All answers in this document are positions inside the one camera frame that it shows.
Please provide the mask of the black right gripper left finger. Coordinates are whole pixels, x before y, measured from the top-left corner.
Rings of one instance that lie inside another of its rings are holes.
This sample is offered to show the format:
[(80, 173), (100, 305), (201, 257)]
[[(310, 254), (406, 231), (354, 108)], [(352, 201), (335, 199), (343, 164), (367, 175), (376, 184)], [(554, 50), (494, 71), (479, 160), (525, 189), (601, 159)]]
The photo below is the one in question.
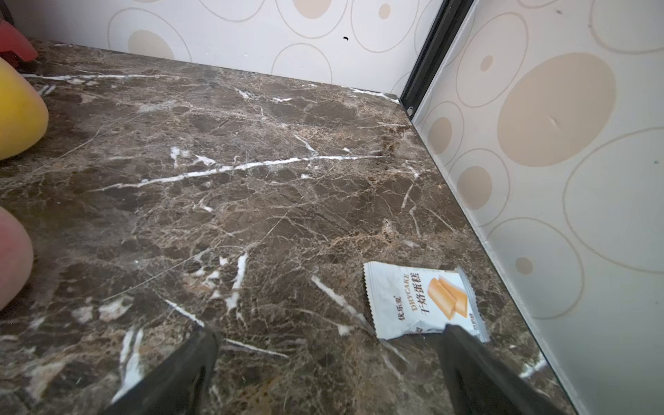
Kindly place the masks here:
[(105, 414), (198, 414), (219, 353), (217, 335), (199, 328), (176, 351), (108, 406)]

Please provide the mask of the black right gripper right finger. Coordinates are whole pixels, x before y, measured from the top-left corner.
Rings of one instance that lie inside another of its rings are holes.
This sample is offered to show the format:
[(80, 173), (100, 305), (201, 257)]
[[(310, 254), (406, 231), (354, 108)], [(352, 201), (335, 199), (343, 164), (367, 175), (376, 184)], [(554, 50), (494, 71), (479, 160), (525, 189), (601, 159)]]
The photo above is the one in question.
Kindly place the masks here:
[(456, 414), (562, 413), (457, 325), (439, 334), (437, 354)]

